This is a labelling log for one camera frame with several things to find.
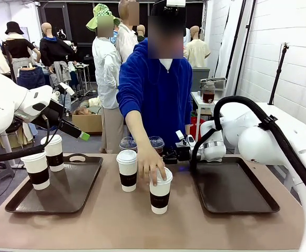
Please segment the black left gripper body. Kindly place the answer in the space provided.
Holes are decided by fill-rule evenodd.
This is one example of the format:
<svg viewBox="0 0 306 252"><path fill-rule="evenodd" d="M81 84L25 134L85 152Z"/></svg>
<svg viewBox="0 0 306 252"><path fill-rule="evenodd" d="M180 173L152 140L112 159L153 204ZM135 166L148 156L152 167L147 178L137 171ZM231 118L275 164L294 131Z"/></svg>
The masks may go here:
<svg viewBox="0 0 306 252"><path fill-rule="evenodd" d="M61 127L63 126L63 122L64 122L63 116L65 112L66 112L66 108L62 104L54 100L51 100L49 103L49 106L47 106L40 113L40 115L32 121L32 123L39 127L47 129L46 121L42 117L42 116L45 116L48 119L50 128L58 127L59 129L61 129Z"/></svg>

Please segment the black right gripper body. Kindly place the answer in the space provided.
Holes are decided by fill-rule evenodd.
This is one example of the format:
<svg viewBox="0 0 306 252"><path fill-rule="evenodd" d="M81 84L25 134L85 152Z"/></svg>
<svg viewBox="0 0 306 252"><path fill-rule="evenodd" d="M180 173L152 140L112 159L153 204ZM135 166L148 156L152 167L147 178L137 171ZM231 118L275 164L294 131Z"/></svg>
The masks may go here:
<svg viewBox="0 0 306 252"><path fill-rule="evenodd" d="M176 148L177 160L180 162L191 160L191 148L190 146L179 146Z"/></svg>

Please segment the person's right hand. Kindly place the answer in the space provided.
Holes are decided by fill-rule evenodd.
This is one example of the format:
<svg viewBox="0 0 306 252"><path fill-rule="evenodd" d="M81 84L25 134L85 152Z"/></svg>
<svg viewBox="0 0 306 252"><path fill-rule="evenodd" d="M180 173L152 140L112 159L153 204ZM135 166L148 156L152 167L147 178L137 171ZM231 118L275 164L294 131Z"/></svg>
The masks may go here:
<svg viewBox="0 0 306 252"><path fill-rule="evenodd" d="M164 181L167 179L165 164L161 156L151 145L139 146L137 158L139 176L145 181L148 182L152 179L153 185L156 186L158 172Z"/></svg>

